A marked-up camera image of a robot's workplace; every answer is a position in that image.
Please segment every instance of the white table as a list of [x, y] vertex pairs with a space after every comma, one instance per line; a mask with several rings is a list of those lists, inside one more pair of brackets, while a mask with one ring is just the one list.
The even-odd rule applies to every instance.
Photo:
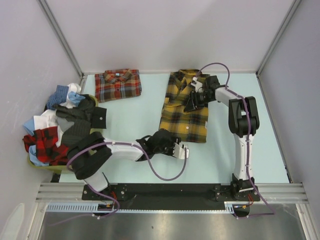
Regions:
[[[217, 75], [224, 84], [226, 74]], [[159, 129], [169, 73], [141, 74], [142, 94], [138, 97], [100, 103], [107, 108], [107, 129], [103, 136], [116, 141], [134, 141], [153, 135]], [[260, 128], [253, 141], [252, 168], [256, 183], [288, 183], [285, 166], [255, 74], [231, 74], [229, 86], [243, 96], [254, 96]], [[87, 77], [84, 94], [95, 95], [95, 77]], [[209, 103], [207, 142], [188, 142], [189, 159], [184, 173], [176, 180], [164, 182], [151, 171], [148, 162], [107, 160], [102, 170], [111, 183], [230, 183], [235, 166], [235, 142], [228, 127], [228, 108], [216, 101]], [[157, 173], [164, 178], [176, 176], [183, 160], [157, 154], [151, 159]], [[78, 182], [73, 173], [63, 172], [61, 183]]]

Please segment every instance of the white cloth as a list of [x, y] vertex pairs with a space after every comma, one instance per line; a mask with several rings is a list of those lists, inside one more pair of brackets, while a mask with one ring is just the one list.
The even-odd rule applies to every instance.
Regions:
[[68, 95], [69, 95], [70, 92], [75, 92], [76, 94], [79, 94], [81, 92], [81, 87], [77, 83], [70, 83], [68, 85], [68, 87], [69, 87], [69, 90], [68, 90], [68, 93], [66, 95], [66, 102], [60, 103], [60, 106], [64, 106], [67, 109], [72, 109], [76, 105], [72, 101], [70, 101]]
[[60, 147], [62, 135], [64, 132], [61, 130], [60, 126], [58, 125], [58, 117], [56, 116], [56, 110], [46, 110], [40, 116], [33, 116], [34, 120], [34, 129], [47, 129], [50, 127], [57, 126], [57, 136], [58, 141], [55, 143], [57, 147]]

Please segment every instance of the plaid shirt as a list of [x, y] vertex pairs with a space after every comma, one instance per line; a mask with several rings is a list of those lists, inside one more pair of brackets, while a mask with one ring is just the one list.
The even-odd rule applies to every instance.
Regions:
[[28, 134], [22, 139], [27, 152], [29, 152], [30, 146], [35, 145], [35, 155], [40, 162], [49, 163], [51, 166], [67, 164], [68, 147], [63, 144], [60, 147], [56, 146], [58, 141], [57, 126], [38, 129], [33, 132], [33, 136]]
[[[184, 112], [191, 90], [190, 83], [199, 70], [183, 69], [171, 72], [166, 89], [159, 129], [166, 129], [183, 142], [205, 143], [207, 137], [208, 107]], [[204, 83], [209, 74], [201, 74]]]
[[99, 103], [141, 95], [139, 71], [136, 69], [107, 70], [94, 77], [95, 97]]

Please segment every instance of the folded red plaid shirt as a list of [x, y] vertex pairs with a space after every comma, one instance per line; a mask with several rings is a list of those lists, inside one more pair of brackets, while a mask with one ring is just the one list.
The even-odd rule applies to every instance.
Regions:
[[99, 103], [141, 95], [137, 69], [107, 70], [95, 76], [95, 97]]
[[58, 127], [52, 126], [45, 129], [33, 131], [34, 135], [25, 135], [23, 137], [24, 148], [29, 152], [29, 147], [35, 145], [36, 158], [51, 166], [66, 165], [68, 162], [67, 151], [68, 147], [61, 144], [56, 146], [58, 141]]

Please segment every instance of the green laundry basket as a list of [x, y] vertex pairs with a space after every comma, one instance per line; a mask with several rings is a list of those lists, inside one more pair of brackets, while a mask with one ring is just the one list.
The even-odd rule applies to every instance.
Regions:
[[[97, 107], [98, 106], [98, 100], [92, 96], [92, 95], [89, 95], [90, 98], [92, 98], [94, 101], [95, 101], [95, 106]], [[102, 129], [97, 129], [97, 128], [91, 128], [90, 130], [90, 133], [93, 133], [93, 132], [101, 132], [102, 133]], [[63, 170], [67, 170], [67, 166], [65, 165], [58, 165], [58, 166], [35, 166], [34, 163], [32, 161], [30, 161], [30, 157], [29, 157], [29, 154], [27, 155], [27, 158], [26, 158], [27, 162], [29, 163], [29, 165], [35, 169], [45, 169], [45, 170], [49, 170], [49, 171], [52, 171], [54, 172], [55, 174], [61, 174], [61, 171]]]

